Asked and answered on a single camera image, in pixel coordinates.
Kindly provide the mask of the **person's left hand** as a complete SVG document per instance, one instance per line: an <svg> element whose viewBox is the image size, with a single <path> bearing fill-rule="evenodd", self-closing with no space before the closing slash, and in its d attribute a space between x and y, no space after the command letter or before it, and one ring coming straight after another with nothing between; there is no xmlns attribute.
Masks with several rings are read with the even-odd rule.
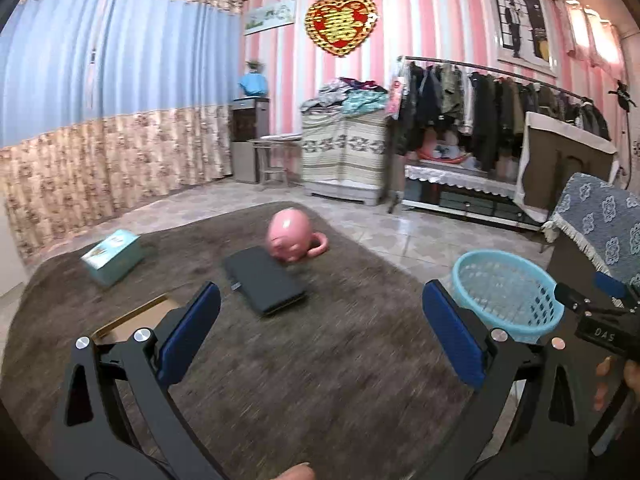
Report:
<svg viewBox="0 0 640 480"><path fill-rule="evenodd" d="M316 474L310 463L300 463L281 472L273 480L316 480Z"/></svg>

